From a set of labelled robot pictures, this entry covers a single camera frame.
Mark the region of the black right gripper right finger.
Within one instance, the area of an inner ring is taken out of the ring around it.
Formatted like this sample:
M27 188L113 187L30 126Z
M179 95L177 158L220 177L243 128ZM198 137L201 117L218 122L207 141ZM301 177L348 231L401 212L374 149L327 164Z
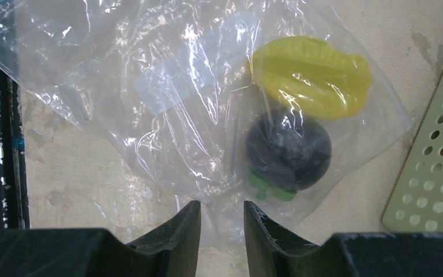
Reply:
M244 202L250 276L443 276L443 233L335 233L321 246Z

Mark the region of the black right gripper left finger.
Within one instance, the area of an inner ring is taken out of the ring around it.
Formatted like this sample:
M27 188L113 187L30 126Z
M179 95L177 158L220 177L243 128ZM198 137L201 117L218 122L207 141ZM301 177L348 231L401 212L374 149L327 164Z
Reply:
M0 231L0 276L194 276L201 204L124 244L106 229Z

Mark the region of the clear zip bag blue seal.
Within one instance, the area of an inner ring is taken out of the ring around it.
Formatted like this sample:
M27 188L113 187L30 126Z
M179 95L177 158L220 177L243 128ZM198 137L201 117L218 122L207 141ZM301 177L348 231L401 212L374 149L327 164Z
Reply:
M369 63L361 111L323 120L259 88L248 61L288 36L326 41ZM82 130L105 135L134 173L202 202L203 242L243 242L243 203L286 228L411 127L388 76L320 1L0 1L0 70ZM263 113L289 111L328 132L325 175L291 201L257 197L245 139Z

